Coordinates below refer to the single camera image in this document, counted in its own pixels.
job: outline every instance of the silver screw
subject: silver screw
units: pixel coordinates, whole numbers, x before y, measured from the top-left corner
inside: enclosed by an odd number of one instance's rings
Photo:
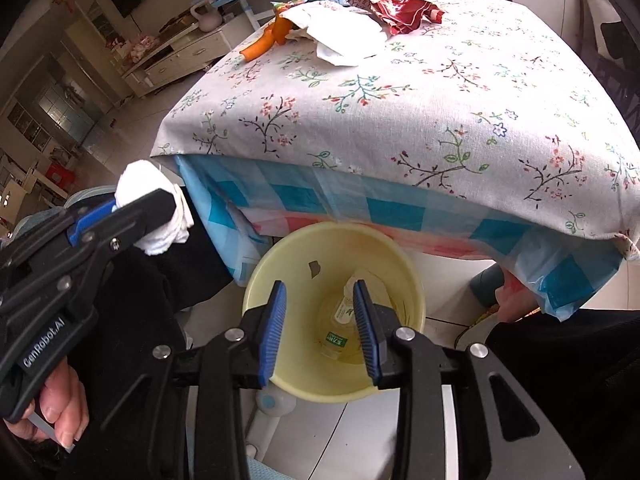
[[[415,337],[414,329],[407,326],[401,326],[396,330],[396,337],[398,339],[402,339],[402,341],[411,341]]]
[[[478,357],[479,359],[484,359],[489,355],[489,349],[482,343],[473,343],[469,347],[469,351],[471,352],[471,355]]]
[[[244,330],[241,328],[230,328],[225,332],[227,341],[240,341],[244,337]]]
[[[62,278],[58,280],[58,290],[60,292],[69,290],[71,288],[71,283],[71,276],[62,276]]]
[[[167,359],[171,355],[171,348],[167,345],[158,345],[152,352],[156,359]]]

